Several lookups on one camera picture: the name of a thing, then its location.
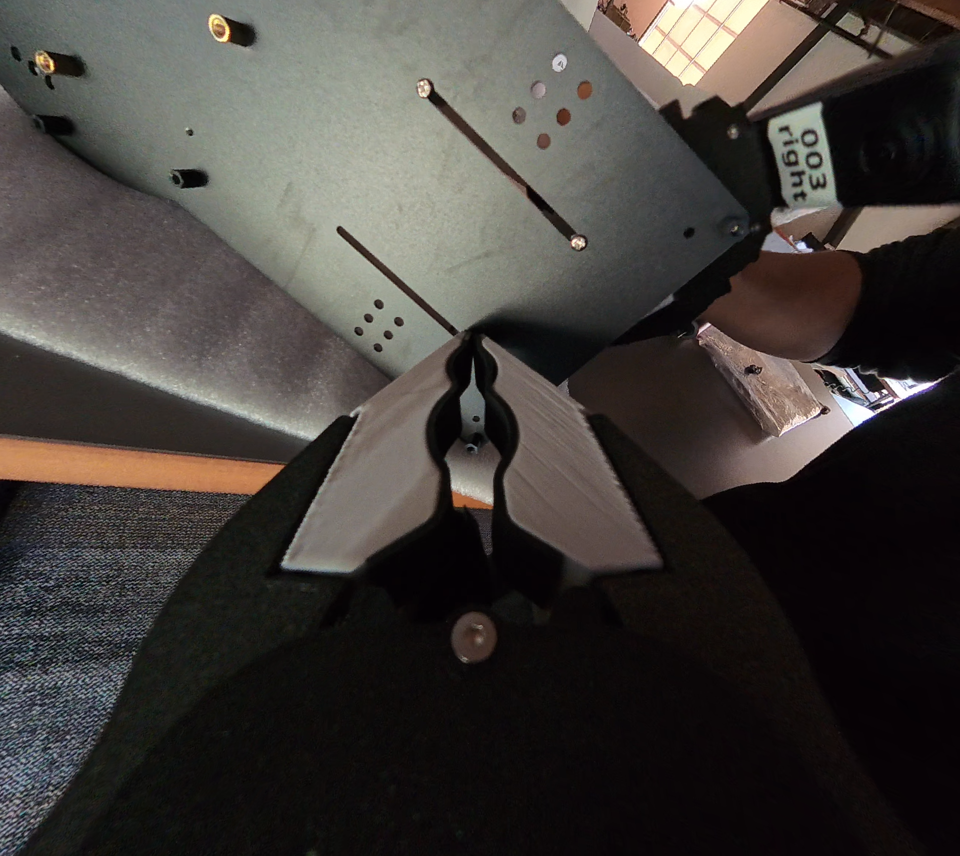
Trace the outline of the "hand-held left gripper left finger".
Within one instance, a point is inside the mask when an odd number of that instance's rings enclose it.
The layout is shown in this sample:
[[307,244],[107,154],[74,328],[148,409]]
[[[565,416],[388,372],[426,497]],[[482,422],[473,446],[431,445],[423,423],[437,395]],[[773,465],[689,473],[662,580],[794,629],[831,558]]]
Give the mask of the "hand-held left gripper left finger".
[[352,574],[451,508],[446,456],[463,430],[472,367],[470,337],[458,334],[355,411],[284,570]]

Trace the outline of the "white foam sheet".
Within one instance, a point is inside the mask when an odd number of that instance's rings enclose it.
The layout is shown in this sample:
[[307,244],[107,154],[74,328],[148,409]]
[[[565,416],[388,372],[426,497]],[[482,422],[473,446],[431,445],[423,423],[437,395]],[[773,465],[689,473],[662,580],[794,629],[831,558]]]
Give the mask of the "white foam sheet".
[[388,378],[192,215],[115,182],[1,96],[2,329],[307,438]]

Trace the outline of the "dark grey desk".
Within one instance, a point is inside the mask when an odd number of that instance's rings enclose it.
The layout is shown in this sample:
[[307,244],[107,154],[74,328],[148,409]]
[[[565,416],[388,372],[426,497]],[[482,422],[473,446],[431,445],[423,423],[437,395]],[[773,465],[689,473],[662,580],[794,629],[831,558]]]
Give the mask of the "dark grey desk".
[[[782,437],[750,417],[702,348],[652,340],[604,351],[570,393],[610,418],[694,495],[781,481],[852,428],[827,406]],[[336,403],[305,439],[2,336],[3,480],[252,494],[347,411]]]

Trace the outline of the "blue toy robot arm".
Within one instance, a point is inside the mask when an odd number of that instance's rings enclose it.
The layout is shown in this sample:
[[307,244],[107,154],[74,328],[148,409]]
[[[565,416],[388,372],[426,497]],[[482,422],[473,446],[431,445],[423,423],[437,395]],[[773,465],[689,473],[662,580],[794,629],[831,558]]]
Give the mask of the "blue toy robot arm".
[[2,87],[387,377],[477,327],[562,382],[746,216],[558,0],[2,0]]

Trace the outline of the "person's right forearm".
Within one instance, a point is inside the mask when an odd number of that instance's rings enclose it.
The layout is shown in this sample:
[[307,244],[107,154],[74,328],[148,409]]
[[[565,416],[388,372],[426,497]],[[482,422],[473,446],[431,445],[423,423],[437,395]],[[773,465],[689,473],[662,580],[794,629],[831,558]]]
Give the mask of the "person's right forearm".
[[730,291],[707,307],[700,322],[758,352],[811,362],[844,334],[861,286],[851,253],[762,251],[730,279]]

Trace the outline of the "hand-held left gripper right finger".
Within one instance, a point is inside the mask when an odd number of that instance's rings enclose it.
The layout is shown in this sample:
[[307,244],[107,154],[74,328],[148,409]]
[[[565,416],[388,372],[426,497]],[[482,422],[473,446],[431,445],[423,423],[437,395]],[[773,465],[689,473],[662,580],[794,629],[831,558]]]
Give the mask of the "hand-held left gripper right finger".
[[487,336],[478,339],[495,443],[494,509],[589,572],[659,571],[664,561],[582,406]]

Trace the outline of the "pile of clear plastic bags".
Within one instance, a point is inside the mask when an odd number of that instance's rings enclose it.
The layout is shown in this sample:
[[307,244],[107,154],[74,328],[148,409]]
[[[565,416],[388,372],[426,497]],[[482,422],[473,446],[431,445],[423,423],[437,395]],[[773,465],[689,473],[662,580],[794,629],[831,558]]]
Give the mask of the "pile of clear plastic bags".
[[[830,412],[790,361],[750,349],[711,325],[701,327],[697,342],[765,436],[780,438]],[[745,375],[744,368],[754,363],[763,372]]]

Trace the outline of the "bright background window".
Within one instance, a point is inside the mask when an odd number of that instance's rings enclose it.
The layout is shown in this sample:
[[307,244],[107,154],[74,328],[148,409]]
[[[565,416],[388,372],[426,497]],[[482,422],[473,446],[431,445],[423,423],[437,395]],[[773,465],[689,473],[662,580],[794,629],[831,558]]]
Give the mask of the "bright background window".
[[639,42],[676,77],[694,85],[770,0],[666,0]]

